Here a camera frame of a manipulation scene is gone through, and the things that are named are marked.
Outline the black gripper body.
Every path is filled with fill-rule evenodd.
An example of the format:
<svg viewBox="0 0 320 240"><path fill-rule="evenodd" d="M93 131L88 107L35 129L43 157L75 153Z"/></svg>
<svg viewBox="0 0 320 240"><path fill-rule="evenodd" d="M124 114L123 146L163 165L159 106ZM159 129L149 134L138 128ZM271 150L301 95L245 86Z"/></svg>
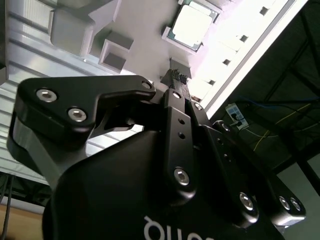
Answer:
<svg viewBox="0 0 320 240"><path fill-rule="evenodd" d="M222 216L205 152L180 146L165 170L162 135L141 132L69 168L42 219L45 240L281 240L266 215Z"/></svg>

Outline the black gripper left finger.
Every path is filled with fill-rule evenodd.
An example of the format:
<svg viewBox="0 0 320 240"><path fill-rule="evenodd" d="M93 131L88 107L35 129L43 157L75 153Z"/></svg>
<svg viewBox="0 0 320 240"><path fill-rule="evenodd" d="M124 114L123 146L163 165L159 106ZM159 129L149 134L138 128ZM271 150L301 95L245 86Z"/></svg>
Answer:
<svg viewBox="0 0 320 240"><path fill-rule="evenodd" d="M29 78L17 88L7 147L55 190L72 166L155 131L170 171L178 148L194 146L186 104L174 79L155 86L139 75Z"/></svg>

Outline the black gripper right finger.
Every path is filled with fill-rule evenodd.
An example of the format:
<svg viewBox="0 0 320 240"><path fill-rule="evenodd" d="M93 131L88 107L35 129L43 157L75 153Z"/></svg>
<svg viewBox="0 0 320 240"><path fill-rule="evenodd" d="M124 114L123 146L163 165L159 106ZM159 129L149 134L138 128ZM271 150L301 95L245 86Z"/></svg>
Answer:
<svg viewBox="0 0 320 240"><path fill-rule="evenodd" d="M222 197L222 216L240 228L262 215L276 226L291 226L307 214L301 201L222 120L210 123L202 106L191 100L187 76L178 75L194 133L204 151L206 171L216 180L213 195Z"/></svg>

